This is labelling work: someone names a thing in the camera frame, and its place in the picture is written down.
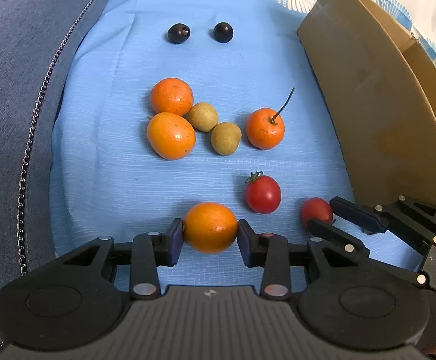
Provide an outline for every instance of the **cherry tomato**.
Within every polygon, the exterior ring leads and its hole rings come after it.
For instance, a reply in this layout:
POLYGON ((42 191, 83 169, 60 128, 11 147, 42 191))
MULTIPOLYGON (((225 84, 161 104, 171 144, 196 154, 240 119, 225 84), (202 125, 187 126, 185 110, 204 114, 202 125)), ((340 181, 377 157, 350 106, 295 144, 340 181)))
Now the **cherry tomato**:
POLYGON ((312 218, 331 223, 333 221, 333 211, 328 202, 321 198, 308 199, 301 206, 301 223, 306 227, 306 224, 312 218))
POLYGON ((248 206, 259 214, 270 214, 281 202, 281 189, 270 176, 263 172, 251 173, 246 180, 245 200, 248 206))

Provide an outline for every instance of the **tomato stem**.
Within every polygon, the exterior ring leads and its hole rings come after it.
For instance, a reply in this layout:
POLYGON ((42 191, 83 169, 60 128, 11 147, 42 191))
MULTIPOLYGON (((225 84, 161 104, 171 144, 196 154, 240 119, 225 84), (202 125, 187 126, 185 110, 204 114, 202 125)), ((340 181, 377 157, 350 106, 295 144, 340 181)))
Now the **tomato stem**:
POLYGON ((289 93, 288 98, 286 99, 285 104, 283 104, 283 107, 280 108, 280 110, 275 114, 274 117, 271 118, 270 122, 271 124, 276 124, 275 119, 280 114, 281 111, 283 111, 288 104, 289 100, 292 98, 293 92, 295 91, 295 87, 293 87, 292 91, 289 93))
POLYGON ((255 181, 257 181, 261 176, 263 175, 263 172, 258 172, 256 171, 256 173, 251 172, 251 176, 248 177, 245 180, 245 184, 251 184, 254 183, 255 181))

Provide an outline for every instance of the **orange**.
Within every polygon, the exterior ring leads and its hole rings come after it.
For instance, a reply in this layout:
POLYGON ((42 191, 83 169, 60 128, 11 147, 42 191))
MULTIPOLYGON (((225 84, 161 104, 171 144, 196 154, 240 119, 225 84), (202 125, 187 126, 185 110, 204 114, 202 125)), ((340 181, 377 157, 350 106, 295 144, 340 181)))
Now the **orange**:
POLYGON ((150 103, 153 111, 171 112, 183 116, 193 105, 190 86, 180 79, 162 79, 151 90, 150 103))
POLYGON ((238 222, 222 204, 205 202, 195 205, 184 218, 186 241, 202 253, 218 253, 235 240, 238 222))
POLYGON ((248 116, 246 136, 253 146, 260 149, 272 149, 278 145, 285 135, 285 124, 280 115, 271 108, 261 108, 248 116))
POLYGON ((147 137, 152 148, 167 160, 178 160, 190 154, 196 142, 192 125, 170 112, 153 116, 148 123, 147 137))

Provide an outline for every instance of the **blue cloth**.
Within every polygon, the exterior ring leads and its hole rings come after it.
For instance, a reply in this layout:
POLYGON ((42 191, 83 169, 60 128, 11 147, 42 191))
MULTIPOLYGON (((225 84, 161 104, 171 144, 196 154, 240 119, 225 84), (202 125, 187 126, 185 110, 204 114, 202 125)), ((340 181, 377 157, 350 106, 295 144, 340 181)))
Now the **blue cloth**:
MULTIPOLYGON (((50 182, 51 223, 61 255, 99 235, 131 241, 142 232, 164 231, 175 217, 203 201, 229 207, 258 232, 305 242, 299 209, 307 198, 352 199, 332 121, 296 36, 304 14, 273 0, 109 0, 79 47, 68 75, 53 130, 50 182), (228 44, 210 30, 220 21, 234 28, 228 44), (191 28, 176 45, 166 40, 175 23, 191 28), (216 154, 209 135, 196 133, 184 159, 166 161, 150 148, 146 128, 149 93, 166 77, 190 84, 195 102, 209 102, 220 121, 244 133, 250 112, 279 109, 283 142, 269 151, 252 147, 244 134, 231 156, 216 154), (270 215, 244 204, 244 181, 263 171, 280 184, 282 202, 270 215)), ((337 226, 365 240, 372 257, 414 268, 418 256, 392 234, 368 237, 338 219, 337 226)), ((178 265, 160 268, 164 284, 259 286, 262 269, 244 266, 238 247, 203 255, 185 245, 178 265)), ((126 270, 117 286, 127 287, 126 270)), ((293 289, 304 286, 292 269, 293 289)))

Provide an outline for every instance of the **denim cushion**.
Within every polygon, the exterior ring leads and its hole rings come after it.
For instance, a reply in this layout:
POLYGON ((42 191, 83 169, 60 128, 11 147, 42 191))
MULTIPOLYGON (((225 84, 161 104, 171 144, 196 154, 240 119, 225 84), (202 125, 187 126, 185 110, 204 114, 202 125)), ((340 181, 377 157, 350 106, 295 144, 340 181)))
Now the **denim cushion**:
MULTIPOLYGON (((53 55, 89 0, 0 0, 0 288, 20 274, 16 215, 32 110, 53 55)), ((94 0, 69 38, 49 81, 27 180, 28 269, 54 257, 48 184, 51 130, 74 53, 108 0, 94 0)))

